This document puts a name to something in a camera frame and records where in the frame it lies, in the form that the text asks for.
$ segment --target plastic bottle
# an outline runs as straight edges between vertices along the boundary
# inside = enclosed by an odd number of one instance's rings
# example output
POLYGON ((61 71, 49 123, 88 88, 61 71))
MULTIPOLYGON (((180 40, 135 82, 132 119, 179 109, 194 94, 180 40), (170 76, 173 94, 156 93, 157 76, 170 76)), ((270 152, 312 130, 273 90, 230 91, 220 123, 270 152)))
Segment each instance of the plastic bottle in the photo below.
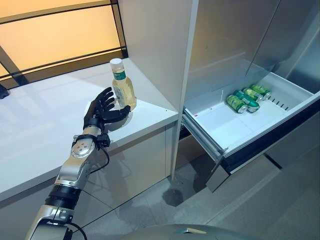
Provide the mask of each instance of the plastic bottle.
POLYGON ((121 108, 129 105, 131 111, 137 105, 134 87, 129 77, 126 76, 124 63, 120 58, 114 58, 110 61, 110 66, 113 72, 112 86, 119 106, 121 108))

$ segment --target black cable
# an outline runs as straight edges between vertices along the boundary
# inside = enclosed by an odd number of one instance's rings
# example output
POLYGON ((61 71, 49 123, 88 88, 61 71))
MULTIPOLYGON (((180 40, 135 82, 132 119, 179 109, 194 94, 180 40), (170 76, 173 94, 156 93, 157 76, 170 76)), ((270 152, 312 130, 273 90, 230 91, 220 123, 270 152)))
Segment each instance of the black cable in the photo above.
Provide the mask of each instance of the black cable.
POLYGON ((95 172, 97 172, 97 171, 105 168, 105 167, 109 164, 109 162, 110 162, 110 157, 109 157, 109 154, 107 153, 107 151, 106 151, 103 147, 101 147, 101 145, 100 145, 100 148, 101 148, 101 150, 104 152, 104 154, 105 154, 105 156, 106 156, 106 158, 107 158, 106 164, 104 164, 103 166, 98 167, 97 169, 91 171, 90 174, 93 174, 93 173, 95 173, 95 172))
POLYGON ((82 228, 81 228, 78 224, 75 224, 75 223, 73 223, 73 222, 69 222, 69 223, 67 223, 67 224, 68 224, 68 225, 71 225, 71 226, 74 226, 76 229, 78 229, 78 230, 80 231, 80 233, 82 233, 84 240, 88 240, 85 231, 83 231, 82 228))

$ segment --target window frame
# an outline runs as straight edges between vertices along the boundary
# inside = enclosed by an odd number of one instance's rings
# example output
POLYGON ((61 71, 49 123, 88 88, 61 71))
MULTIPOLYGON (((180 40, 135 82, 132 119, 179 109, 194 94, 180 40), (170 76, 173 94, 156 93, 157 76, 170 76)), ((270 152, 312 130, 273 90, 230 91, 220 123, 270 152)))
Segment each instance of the window frame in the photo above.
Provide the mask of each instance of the window frame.
POLYGON ((104 7, 104 6, 111 6, 112 8, 117 36, 120 43, 119 47, 113 48, 113 49, 105 49, 99 52, 92 52, 85 55, 80 55, 80 56, 76 56, 68 59, 63 59, 63 60, 31 67, 28 69, 19 70, 18 67, 15 65, 15 63, 6 54, 4 49, 0 46, 0 63, 9 73, 9 74, 0 76, 0 84, 9 90, 9 89, 17 88, 26 84, 34 83, 40 80, 44 80, 47 78, 55 77, 58 75, 105 64, 110 62, 110 60, 113 58, 120 58, 120 59, 128 58, 127 45, 126 45, 123 25, 121 21, 118 0, 102 0, 102 1, 94 1, 94 2, 88 2, 88 3, 80 3, 75 5, 61 6, 61 7, 55 7, 50 9, 17 14, 13 16, 2 17, 0 18, 0 25, 10 23, 10 22, 15 22, 15 21, 21 21, 21 20, 23 21, 25 19, 30 19, 30 18, 42 17, 46 15, 51 15, 51 14, 59 14, 64 12, 77 11, 77 10, 89 9, 89 8, 98 8, 98 7, 104 7))

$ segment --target black object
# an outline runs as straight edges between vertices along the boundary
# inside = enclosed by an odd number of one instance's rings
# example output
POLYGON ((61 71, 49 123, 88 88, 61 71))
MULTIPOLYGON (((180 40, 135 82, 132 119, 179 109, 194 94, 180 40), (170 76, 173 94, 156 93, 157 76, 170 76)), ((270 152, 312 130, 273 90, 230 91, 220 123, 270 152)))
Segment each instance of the black object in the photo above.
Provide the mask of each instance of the black object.
POLYGON ((71 226, 74 226, 76 229, 78 229, 80 231, 80 233, 83 235, 84 240, 88 240, 85 231, 78 224, 75 224, 74 222, 69 222, 68 224, 71 226))
POLYGON ((9 92, 4 86, 0 84, 0 99, 4 99, 7 96, 9 96, 9 92))
POLYGON ((72 230, 70 230, 69 228, 66 229, 63 240, 71 240, 72 238, 72 230))
POLYGON ((113 95, 112 88, 108 87, 91 102, 88 112, 84 116, 83 129, 95 125, 104 133, 105 124, 119 122, 128 116, 131 110, 129 105, 120 110, 110 111, 115 106, 112 103, 115 100, 113 95))
POLYGON ((271 163, 273 163, 278 169, 282 169, 282 166, 276 162, 276 160, 274 160, 271 156, 269 156, 268 154, 264 153, 263 154, 271 163))
POLYGON ((179 141, 190 136, 190 135, 191 135, 191 133, 188 131, 188 129, 185 126, 181 125, 180 134, 179 134, 179 141))
POLYGON ((92 139, 92 141, 95 143, 98 150, 100 150, 100 148, 106 148, 110 146, 110 138, 109 138, 109 135, 106 133, 102 133, 98 136, 94 136, 91 134, 79 135, 76 138, 76 140, 72 143, 72 146, 74 146, 76 142, 80 139, 92 139))
POLYGON ((109 157, 109 154, 107 153, 107 151, 101 145, 99 147, 101 148, 101 150, 104 152, 104 154, 106 156, 106 163, 104 165, 102 165, 101 167, 98 167, 97 169, 92 170, 90 172, 90 174, 93 174, 93 173, 98 172, 99 170, 105 168, 110 162, 110 157, 109 157))
POLYGON ((49 193, 49 197, 45 200, 45 204, 74 210, 80 193, 81 189, 78 188, 54 185, 52 191, 49 193))

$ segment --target window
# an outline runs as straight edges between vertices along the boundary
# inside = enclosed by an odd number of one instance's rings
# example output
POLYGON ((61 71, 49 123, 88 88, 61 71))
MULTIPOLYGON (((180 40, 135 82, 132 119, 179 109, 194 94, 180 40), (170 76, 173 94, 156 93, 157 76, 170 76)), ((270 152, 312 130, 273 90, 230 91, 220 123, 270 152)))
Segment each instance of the window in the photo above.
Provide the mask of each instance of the window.
POLYGON ((0 1, 7 89, 126 57, 117 0, 0 1))

